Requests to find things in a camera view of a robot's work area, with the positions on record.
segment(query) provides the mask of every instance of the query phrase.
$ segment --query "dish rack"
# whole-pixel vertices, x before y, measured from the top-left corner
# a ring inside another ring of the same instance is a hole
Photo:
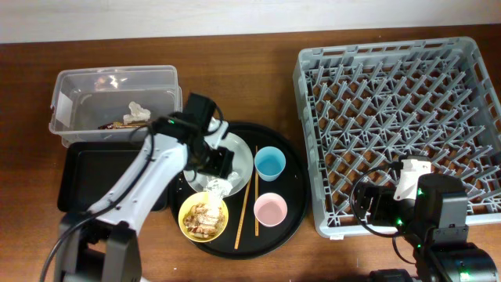
[[[349,207],[352,182],[404,154],[461,178],[468,225],[501,222],[501,106],[473,39],[304,49],[294,91],[321,236],[368,234]],[[364,181],[398,179],[374,172]]]

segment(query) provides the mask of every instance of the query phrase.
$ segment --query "chopsticks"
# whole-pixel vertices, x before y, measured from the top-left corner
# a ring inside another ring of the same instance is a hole
[[[235,239],[235,250],[238,250],[238,245],[240,243],[240,236],[242,235],[242,227],[243,227],[243,217],[245,216],[245,208],[247,207],[247,198],[249,197],[249,189],[251,188],[252,179],[249,179],[247,183],[247,187],[245,188],[245,196],[243,196],[243,206],[242,212],[240,213],[240,222],[238,223],[238,230],[236,231],[236,239]],[[254,170],[254,195],[255,200],[258,200],[259,197],[259,174],[258,170]],[[259,221],[258,218],[254,217],[255,223],[255,235],[259,236]]]
[[[249,179],[247,183],[247,188],[245,188],[245,196],[243,197],[242,213],[240,214],[240,222],[238,223],[238,231],[236,231],[235,239],[235,250],[238,249],[238,244],[240,242],[240,235],[242,233],[243,217],[245,216],[245,207],[247,206],[247,198],[249,197],[249,188],[251,187],[252,179]]]
[[[258,154],[258,146],[256,145],[256,154]],[[259,198],[259,174],[258,170],[255,169],[254,172],[254,192],[255,192],[255,201],[258,200]],[[255,235],[259,236],[259,221],[256,216],[254,216],[254,223],[255,223]]]

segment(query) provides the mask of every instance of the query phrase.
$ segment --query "cable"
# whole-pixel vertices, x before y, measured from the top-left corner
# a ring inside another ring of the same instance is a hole
[[[371,232],[372,234],[379,236],[379,237],[384,237],[384,238],[398,237],[398,236],[400,236],[400,233],[395,232],[393,234],[384,234],[384,233],[379,233],[376,230],[373,230],[372,228],[368,227],[367,224],[365,222],[363,222],[359,218],[359,216],[357,215],[357,212],[355,210],[354,195],[355,195],[355,191],[358,189],[357,185],[360,183],[360,181],[362,181],[362,179],[364,179],[366,176],[368,176],[369,174],[371,174],[373,172],[384,170],[384,169],[390,168],[390,167],[391,167],[391,164],[385,164],[385,165],[380,165],[380,166],[375,167],[375,168],[371,168],[370,170],[364,172],[353,184],[353,187],[351,188],[351,195],[350,195],[350,209],[351,209],[351,212],[353,212],[353,216],[355,217],[355,219],[357,220],[359,225],[361,225],[363,228],[365,228],[367,231]]]
[[[400,254],[400,251],[398,251],[398,247],[397,247],[397,237],[393,237],[391,238],[391,243],[393,244],[393,249],[395,250],[395,253],[397,254],[397,256],[404,262],[407,262],[409,264],[416,264],[415,262],[410,262],[408,261],[407,259],[405,259],[401,254]]]
[[[132,180],[131,184],[129,184],[129,186],[127,187],[127,189],[119,196],[119,198],[116,201],[111,202],[108,207],[102,209],[101,211],[98,211],[98,212],[93,213],[93,214],[87,214],[87,216],[84,217],[80,222],[77,222],[77,223],[73,224],[68,230],[66,230],[59,237],[59,239],[57,240],[57,242],[54,244],[54,247],[49,252],[49,255],[47,256],[47,259],[45,260],[44,265],[43,265],[43,267],[41,269],[40,282],[44,282],[45,281],[45,277],[47,276],[47,271],[49,270],[50,262],[54,259],[54,256],[56,255],[57,251],[59,250],[59,248],[61,247],[61,245],[64,243],[64,241],[71,234],[73,234],[75,231],[79,230],[87,222],[90,222],[91,220],[96,219],[96,218],[100,217],[101,215],[104,215],[107,212],[109,212],[112,209],[114,209],[115,207],[117,207],[117,205],[121,201],[123,201],[125,199],[125,197],[127,197],[128,193],[131,192],[131,190],[134,188],[135,184],[139,181],[139,179],[141,178],[141,176],[144,174],[144,171],[148,168],[148,165],[150,164],[150,162],[153,159],[153,152],[155,151],[155,138],[154,138],[153,128],[151,127],[151,125],[144,125],[143,127],[147,127],[148,128],[148,133],[149,133],[150,138],[151,138],[151,150],[150,150],[150,153],[148,155],[148,159],[146,160],[146,163],[143,165],[143,167],[139,171],[138,175]],[[134,133],[136,133],[139,129],[140,128],[136,128],[133,132],[131,132],[131,135],[133,135]]]

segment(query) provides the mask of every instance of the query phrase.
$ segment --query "wooden table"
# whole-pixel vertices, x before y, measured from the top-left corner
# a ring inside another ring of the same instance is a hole
[[[0,45],[0,277],[37,280],[63,216],[56,199],[66,149],[48,129],[60,71],[171,64],[185,100],[190,92],[210,96],[228,120],[273,128],[305,154],[292,84],[301,49],[453,36],[477,41],[501,93],[501,25]],[[470,241],[501,267],[501,225],[473,226]],[[311,212],[284,246],[247,261],[198,250],[178,231],[169,210],[150,214],[139,244],[143,275],[153,281],[340,280],[388,268],[415,273],[387,239],[321,238]],[[399,240],[399,245],[412,259],[408,244]]]

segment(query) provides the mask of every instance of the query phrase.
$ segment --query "white plate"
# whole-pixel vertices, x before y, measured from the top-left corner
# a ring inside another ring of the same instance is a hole
[[[254,168],[254,159],[252,157],[251,149],[239,136],[228,133],[226,138],[221,140],[219,146],[223,146],[231,150],[235,155],[233,156],[232,171],[239,174],[241,180],[229,191],[229,196],[240,191],[251,179],[252,170]],[[193,171],[183,171],[186,181],[193,179]],[[188,182],[188,184],[196,191],[204,191],[207,185],[207,176],[201,173],[196,174],[196,178]]]

